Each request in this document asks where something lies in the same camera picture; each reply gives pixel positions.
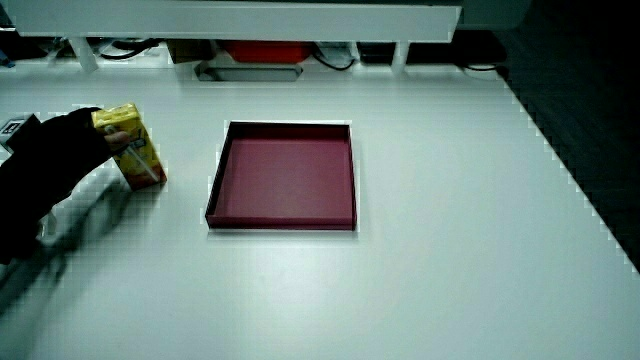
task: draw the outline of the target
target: red tray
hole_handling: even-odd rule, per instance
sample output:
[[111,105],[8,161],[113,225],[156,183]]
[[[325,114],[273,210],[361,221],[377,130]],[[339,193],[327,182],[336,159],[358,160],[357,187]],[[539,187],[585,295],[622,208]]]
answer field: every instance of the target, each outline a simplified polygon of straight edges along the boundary
[[229,126],[209,228],[355,230],[348,125]]

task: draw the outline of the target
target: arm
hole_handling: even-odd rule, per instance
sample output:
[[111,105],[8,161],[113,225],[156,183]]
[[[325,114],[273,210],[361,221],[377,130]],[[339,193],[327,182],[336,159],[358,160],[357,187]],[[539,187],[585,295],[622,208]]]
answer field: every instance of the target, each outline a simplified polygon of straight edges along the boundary
[[0,263],[30,256],[38,221],[78,182],[112,156],[84,108],[42,123],[29,145],[0,166]]

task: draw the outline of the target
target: dark floor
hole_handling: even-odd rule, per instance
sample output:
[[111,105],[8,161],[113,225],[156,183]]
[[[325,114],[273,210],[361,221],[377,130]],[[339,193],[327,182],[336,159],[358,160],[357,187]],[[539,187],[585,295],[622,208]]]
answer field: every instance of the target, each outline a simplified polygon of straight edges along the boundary
[[494,33],[509,86],[640,269],[634,21],[619,2],[533,0],[518,28]]

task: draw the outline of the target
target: black glove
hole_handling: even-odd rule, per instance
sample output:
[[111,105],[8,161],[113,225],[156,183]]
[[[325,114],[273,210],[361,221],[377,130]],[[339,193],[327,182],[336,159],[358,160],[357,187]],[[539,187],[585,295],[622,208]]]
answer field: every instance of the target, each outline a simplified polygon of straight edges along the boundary
[[38,220],[112,156],[84,108],[42,123],[0,166],[0,263],[37,248]]

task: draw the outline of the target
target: black cable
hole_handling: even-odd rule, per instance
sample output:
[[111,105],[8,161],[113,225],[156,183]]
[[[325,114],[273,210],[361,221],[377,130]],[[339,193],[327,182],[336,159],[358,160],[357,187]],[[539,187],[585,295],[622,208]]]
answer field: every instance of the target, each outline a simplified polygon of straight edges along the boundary
[[107,60],[125,60],[132,58],[141,52],[156,47],[162,42],[162,39],[147,39],[143,41],[114,41],[111,46],[120,50],[133,50],[124,55],[107,55],[100,54],[100,57]]
[[125,60],[125,59],[129,59],[132,58],[138,54],[140,54],[141,52],[143,52],[144,49],[142,50],[136,50],[136,51],[132,51],[128,54],[124,54],[124,55],[107,55],[107,54],[100,54],[100,57],[103,59],[107,59],[107,60]]
[[351,59],[351,62],[349,63],[349,65],[345,66],[345,67],[337,67],[335,65],[331,65],[329,64],[327,61],[323,60],[321,56],[318,55],[319,53],[319,49],[317,46],[314,47],[314,51],[311,53],[311,55],[313,56],[314,59],[318,60],[322,65],[331,68],[333,70],[337,70],[337,71],[345,71],[347,69],[349,69],[355,62],[356,59]]
[[162,42],[162,39],[147,39],[143,41],[122,41],[116,40],[111,43],[116,49],[120,50],[144,50],[152,47],[156,47]]

